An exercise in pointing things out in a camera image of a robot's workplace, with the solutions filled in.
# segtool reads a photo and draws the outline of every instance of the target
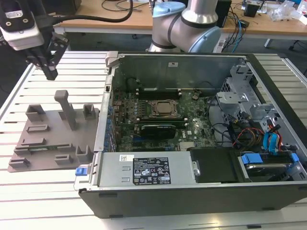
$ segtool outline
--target workbench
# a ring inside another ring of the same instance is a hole
[[[244,17],[241,5],[236,5],[242,0],[233,0],[232,7],[234,12],[241,20],[250,22],[244,34],[245,38],[265,38],[265,39],[288,39],[288,40],[307,40],[307,26],[300,21],[292,19],[289,21],[273,22],[267,14],[257,14],[254,18]],[[127,12],[112,12],[101,7],[102,0],[82,0],[82,5],[77,14],[100,16],[106,18],[121,18]],[[115,3],[108,1],[105,7],[116,10]],[[129,3],[122,3],[123,7],[128,8]],[[106,23],[89,20],[71,20],[61,23],[56,27],[56,32],[64,34],[66,32],[80,33],[115,33],[115,34],[151,34],[153,28],[152,15],[148,5],[141,6],[142,12],[134,11],[132,16],[122,23]],[[225,27],[222,28],[223,35],[226,37],[234,32],[235,25],[231,19],[227,19]]]
[[[272,230],[306,229],[307,199],[278,211],[99,219],[74,191],[74,170],[7,172],[27,120],[25,111],[29,104],[41,104],[44,110],[60,109],[54,93],[66,89],[74,108],[82,108],[84,103],[100,108],[107,74],[105,56],[106,52],[66,52],[55,81],[47,81],[41,70],[30,65],[1,108],[0,229],[246,229],[246,225]],[[306,126],[304,76],[286,58],[274,54],[259,54],[257,58]],[[261,86],[259,90],[269,101]]]

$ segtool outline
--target wooden desk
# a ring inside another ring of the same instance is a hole
[[[107,11],[101,7],[104,0],[82,0],[77,14],[99,16],[104,18],[122,18],[125,12]],[[118,10],[115,2],[107,1],[104,6],[108,9]],[[121,6],[128,8],[129,3],[123,2]],[[90,20],[71,20],[60,24],[63,32],[88,32],[88,33],[118,33],[118,34],[151,34],[153,28],[152,14],[148,5],[139,8],[142,12],[133,11],[131,17],[122,23],[106,23]]]
[[[77,14],[100,16],[106,18],[121,18],[127,12],[112,12],[101,7],[103,0],[82,0],[82,5]],[[272,39],[291,39],[306,40],[307,26],[298,20],[273,22],[266,14],[257,14],[255,18],[244,17],[237,3],[242,0],[233,0],[232,7],[240,19],[250,22],[246,30],[245,37],[251,38],[272,38]],[[129,7],[128,2],[122,3],[124,7]],[[106,2],[105,7],[116,10],[114,2]],[[89,20],[72,20],[61,23],[56,28],[60,34],[65,32],[85,32],[85,33],[118,33],[118,34],[151,34],[153,27],[152,15],[148,5],[141,6],[142,12],[134,11],[132,16],[122,23],[106,23]],[[224,34],[231,34],[235,29],[232,20],[227,19],[225,27],[222,29]]]

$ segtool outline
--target power supply label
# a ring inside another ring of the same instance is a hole
[[[133,158],[135,185],[171,184],[168,157]]]

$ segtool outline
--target blue cable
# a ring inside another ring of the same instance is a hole
[[[240,42],[240,39],[242,38],[242,33],[241,33],[241,29],[242,29],[242,27],[241,27],[241,22],[240,22],[240,20],[239,20],[239,18],[237,17],[237,19],[238,19],[238,23],[239,23],[239,34],[240,34],[240,36],[238,37],[238,39],[236,40],[236,45],[235,45],[235,47],[234,47],[234,49],[232,50],[232,53],[236,50],[236,48],[238,47],[238,45],[239,45],[239,42]]]

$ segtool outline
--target gray plastic holder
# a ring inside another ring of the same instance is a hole
[[[92,162],[99,110],[92,104],[74,110],[67,91],[56,91],[63,110],[30,105],[28,120],[9,162],[9,172],[75,169]]]

